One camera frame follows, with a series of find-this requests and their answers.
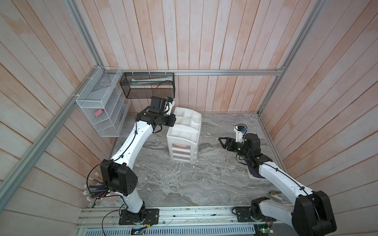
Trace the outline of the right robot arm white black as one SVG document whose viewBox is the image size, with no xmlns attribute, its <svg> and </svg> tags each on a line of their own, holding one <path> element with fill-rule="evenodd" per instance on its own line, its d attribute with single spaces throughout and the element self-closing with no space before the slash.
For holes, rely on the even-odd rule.
<svg viewBox="0 0 378 236">
<path fill-rule="evenodd" d="M 292 203 L 279 203 L 268 197 L 251 201 L 245 211 L 235 207 L 232 212 L 255 222 L 275 219 L 291 226 L 300 236 L 325 236 L 337 230 L 330 198 L 323 191 L 313 191 L 300 184 L 262 154 L 257 134 L 237 131 L 237 138 L 220 137 L 222 148 L 234 152 L 258 178 L 269 180 Z"/>
</svg>

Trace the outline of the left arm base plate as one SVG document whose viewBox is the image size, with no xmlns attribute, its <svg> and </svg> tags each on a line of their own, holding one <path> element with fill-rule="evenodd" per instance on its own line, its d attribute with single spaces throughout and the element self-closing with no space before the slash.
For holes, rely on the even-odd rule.
<svg viewBox="0 0 378 236">
<path fill-rule="evenodd" d="M 141 209 L 139 213 L 132 213 L 126 209 L 121 211 L 119 225 L 156 225 L 159 220 L 159 209 Z"/>
</svg>

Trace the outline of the white plastic drawer organizer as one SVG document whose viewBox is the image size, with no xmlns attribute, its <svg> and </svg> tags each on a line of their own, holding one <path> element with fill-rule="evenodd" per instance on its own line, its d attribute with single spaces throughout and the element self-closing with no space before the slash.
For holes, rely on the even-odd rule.
<svg viewBox="0 0 378 236">
<path fill-rule="evenodd" d="M 195 164 L 198 157 L 202 114 L 191 109 L 176 107 L 176 122 L 167 132 L 171 160 Z"/>
</svg>

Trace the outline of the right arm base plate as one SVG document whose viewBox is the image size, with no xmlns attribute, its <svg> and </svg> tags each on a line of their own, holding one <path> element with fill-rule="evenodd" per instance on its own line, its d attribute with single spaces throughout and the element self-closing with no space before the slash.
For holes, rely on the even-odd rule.
<svg viewBox="0 0 378 236">
<path fill-rule="evenodd" d="M 274 218 L 262 215 L 254 206 L 235 206 L 231 212 L 236 215 L 238 222 L 270 222 L 277 221 Z"/>
</svg>

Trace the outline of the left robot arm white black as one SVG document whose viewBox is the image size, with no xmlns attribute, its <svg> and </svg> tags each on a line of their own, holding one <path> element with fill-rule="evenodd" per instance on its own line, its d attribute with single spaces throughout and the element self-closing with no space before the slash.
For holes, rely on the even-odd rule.
<svg viewBox="0 0 378 236">
<path fill-rule="evenodd" d="M 157 126 L 173 127 L 175 122 L 176 116 L 169 112 L 140 112 L 120 149 L 111 160 L 103 160 L 100 164 L 104 185 L 122 199 L 133 222 L 142 221 L 145 217 L 145 203 L 136 190 L 138 177 L 133 172 L 136 158 Z"/>
</svg>

